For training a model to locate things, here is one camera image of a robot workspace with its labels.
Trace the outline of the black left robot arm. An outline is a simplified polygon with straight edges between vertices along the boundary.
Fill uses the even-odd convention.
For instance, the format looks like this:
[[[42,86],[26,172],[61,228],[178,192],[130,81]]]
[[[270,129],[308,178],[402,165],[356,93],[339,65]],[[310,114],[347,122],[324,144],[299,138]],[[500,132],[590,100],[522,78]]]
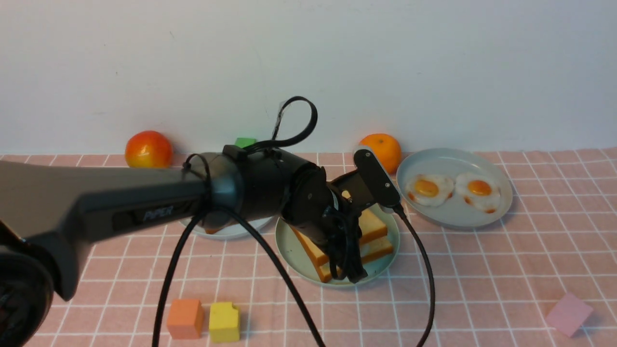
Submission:
[[[1,345],[22,347],[37,332],[56,294],[76,293],[91,247],[121,235],[190,219],[168,266],[154,323],[162,316],[176,266],[197,224],[240,224],[269,255],[319,346],[304,301],[271,246],[249,225],[279,215],[330,260],[336,279],[364,279],[361,211],[325,169],[271,142],[190,155],[181,170],[44,167],[1,163]]]

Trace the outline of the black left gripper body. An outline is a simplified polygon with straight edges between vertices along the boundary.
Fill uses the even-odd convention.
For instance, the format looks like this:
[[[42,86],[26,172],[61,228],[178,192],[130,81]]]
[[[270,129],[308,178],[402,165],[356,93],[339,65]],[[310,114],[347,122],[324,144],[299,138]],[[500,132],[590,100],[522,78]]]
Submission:
[[[360,254],[360,210],[342,193],[356,171],[328,181],[323,167],[278,148],[227,146],[227,208],[245,220],[279,215],[326,255]]]

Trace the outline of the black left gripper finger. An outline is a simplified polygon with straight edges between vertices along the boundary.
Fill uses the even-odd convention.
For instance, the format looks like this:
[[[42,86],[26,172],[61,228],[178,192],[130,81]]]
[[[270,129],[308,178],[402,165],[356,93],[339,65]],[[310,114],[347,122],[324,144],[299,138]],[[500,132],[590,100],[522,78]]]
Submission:
[[[359,216],[330,212],[328,217],[333,223],[333,234],[328,237],[331,275],[335,280],[348,279],[355,284],[367,276],[362,264]]]

